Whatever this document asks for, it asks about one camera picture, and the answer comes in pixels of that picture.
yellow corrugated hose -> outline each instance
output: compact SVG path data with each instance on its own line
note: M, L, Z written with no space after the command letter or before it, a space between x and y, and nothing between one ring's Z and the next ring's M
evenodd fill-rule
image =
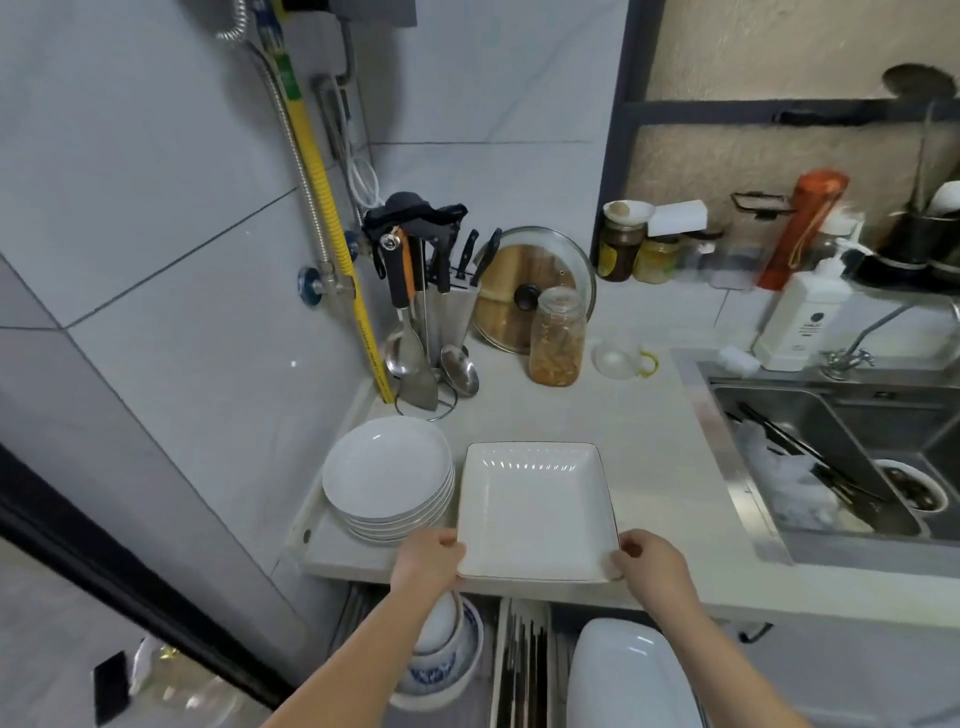
M380 397L388 404L393 404L395 397L394 391L390 387L390 380L387 379L387 370L383 366L383 358L376 347L376 339L373 336L373 329L370 325L370 316L367 313L367 307L363 301L363 293L360 290L360 281L356 277L353 269L353 261L350 259L350 251L347 247L347 239L344 237L343 226L340 225L340 216L337 214L337 206L333 202L333 193L330 191L330 183L326 178L324 169L324 160L320 156L320 150L317 149L317 142L313 137L313 130L310 128L310 119L307 117L306 104L303 99L291 101L285 98L287 112L290 114L290 124L294 129L294 136L297 138L297 145L300 147L300 154L303 156L303 163L306 166L307 175L310 177L313 193L320 200L320 208L324 214L326 222L326 231L330 235L333 243L333 252L337 256L337 267L344 276L353 279L356 295L353 297L353 318L356 319L357 328L360 330L360 338L363 340L364 349L367 350L367 358L370 360L373 372L373 380L380 391Z

forearm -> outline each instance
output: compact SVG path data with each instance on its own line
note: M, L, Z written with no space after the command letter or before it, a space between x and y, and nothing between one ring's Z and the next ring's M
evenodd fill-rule
M390 592L264 728L376 728L432 606Z
M699 605L658 623L715 728L809 728Z

sink basin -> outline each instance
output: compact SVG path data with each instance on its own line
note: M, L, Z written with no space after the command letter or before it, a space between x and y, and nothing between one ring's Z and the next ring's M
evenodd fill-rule
M712 364L710 354L675 352L674 360L761 559L960 578L960 388L889 370L877 375L878 383L829 381L816 370L736 379ZM733 442L728 414L743 416L739 402L807 442L873 494L857 493L849 509L874 532L814 531L782 522ZM912 507L916 503L894 486L877 459L932 478L945 507Z

black phone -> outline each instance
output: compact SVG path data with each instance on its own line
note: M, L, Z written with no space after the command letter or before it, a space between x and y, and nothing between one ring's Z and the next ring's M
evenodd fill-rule
M97 726L107 725L130 707L127 653L117 652L93 669L93 715Z

orange bottle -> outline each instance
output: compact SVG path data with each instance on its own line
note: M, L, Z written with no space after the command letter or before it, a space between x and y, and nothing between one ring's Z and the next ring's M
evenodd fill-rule
M834 169L815 169L800 176L790 199L794 213L757 286L768 291L780 291L786 285L790 276L800 267L804 251L816 237L827 215L843 197L848 184L850 178Z

